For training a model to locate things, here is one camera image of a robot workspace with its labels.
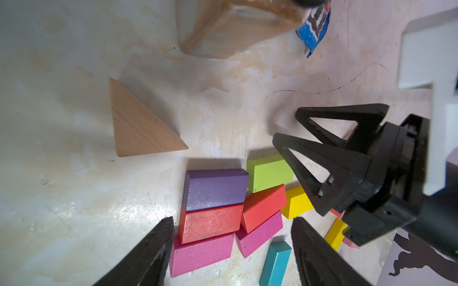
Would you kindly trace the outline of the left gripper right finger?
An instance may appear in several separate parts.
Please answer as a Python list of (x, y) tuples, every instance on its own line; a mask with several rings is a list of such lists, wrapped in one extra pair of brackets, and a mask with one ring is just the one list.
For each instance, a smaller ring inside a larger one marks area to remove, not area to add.
[(302, 217), (292, 222), (291, 237), (303, 286), (369, 286)]

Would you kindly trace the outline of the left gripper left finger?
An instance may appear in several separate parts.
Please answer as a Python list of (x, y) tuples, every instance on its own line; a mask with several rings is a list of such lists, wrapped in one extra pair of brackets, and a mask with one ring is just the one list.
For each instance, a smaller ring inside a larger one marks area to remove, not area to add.
[(162, 286), (175, 238), (174, 220), (163, 218), (97, 286)]

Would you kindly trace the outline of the yellow block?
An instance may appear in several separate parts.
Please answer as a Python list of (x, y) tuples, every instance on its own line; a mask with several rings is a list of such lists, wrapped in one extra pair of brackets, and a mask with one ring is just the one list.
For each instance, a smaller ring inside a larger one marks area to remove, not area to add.
[(303, 187), (287, 190), (286, 199), (286, 206), (281, 209), (281, 214), (286, 219), (296, 218), (314, 208)]
[(331, 246), (332, 249), (338, 251), (345, 236), (343, 232), (347, 229), (348, 225), (343, 222), (341, 219), (335, 219), (334, 223), (332, 224), (330, 230), (324, 237), (325, 241)]

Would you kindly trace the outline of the magenta block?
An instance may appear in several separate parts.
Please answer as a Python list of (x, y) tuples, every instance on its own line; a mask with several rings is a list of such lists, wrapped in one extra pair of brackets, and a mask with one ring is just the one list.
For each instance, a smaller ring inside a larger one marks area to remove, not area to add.
[(229, 259), (233, 241), (233, 233), (188, 244), (181, 244), (176, 236), (169, 261), (171, 278)]
[(281, 211), (278, 211), (250, 233), (241, 228), (234, 234), (242, 256), (248, 258), (282, 229), (282, 214)]

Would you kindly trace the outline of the red block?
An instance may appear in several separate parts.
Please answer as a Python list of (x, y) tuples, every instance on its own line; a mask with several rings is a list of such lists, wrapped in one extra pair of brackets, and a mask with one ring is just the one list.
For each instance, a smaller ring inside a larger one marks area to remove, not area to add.
[(339, 219), (341, 219), (341, 218), (343, 217), (343, 214), (342, 214), (342, 213), (339, 213), (339, 212), (337, 212), (337, 211), (334, 210), (334, 209), (331, 209), (330, 212), (331, 212), (332, 214), (334, 214), (334, 215), (335, 215), (337, 218), (339, 218)]
[(250, 195), (244, 203), (242, 227), (247, 232), (264, 223), (286, 206), (286, 189), (279, 185)]
[(194, 243), (240, 229), (243, 204), (186, 212), (181, 206), (178, 235), (181, 244)]

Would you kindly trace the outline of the purple rectangular block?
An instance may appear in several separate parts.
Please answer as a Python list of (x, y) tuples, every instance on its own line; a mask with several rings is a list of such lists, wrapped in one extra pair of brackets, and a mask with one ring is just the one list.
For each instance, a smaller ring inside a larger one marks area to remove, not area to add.
[(186, 212), (242, 204), (249, 174), (243, 169), (188, 170), (182, 205)]

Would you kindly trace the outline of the lime green block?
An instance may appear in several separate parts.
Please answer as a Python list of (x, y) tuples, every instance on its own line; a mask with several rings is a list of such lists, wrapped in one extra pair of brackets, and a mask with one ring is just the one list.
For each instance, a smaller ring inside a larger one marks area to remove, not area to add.
[(256, 158), (247, 161), (248, 190), (264, 191), (293, 181), (294, 172), (281, 155)]

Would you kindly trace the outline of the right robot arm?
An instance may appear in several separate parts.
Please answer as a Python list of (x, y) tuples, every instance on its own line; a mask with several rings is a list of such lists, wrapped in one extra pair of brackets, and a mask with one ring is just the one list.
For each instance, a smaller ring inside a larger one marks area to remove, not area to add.
[(365, 245), (403, 228), (449, 258), (458, 258), (458, 170), (423, 193), (429, 120), (411, 114), (386, 122), (386, 104), (301, 107), (296, 120), (314, 141), (276, 133), (273, 145), (291, 167), (316, 212), (335, 210), (344, 235)]

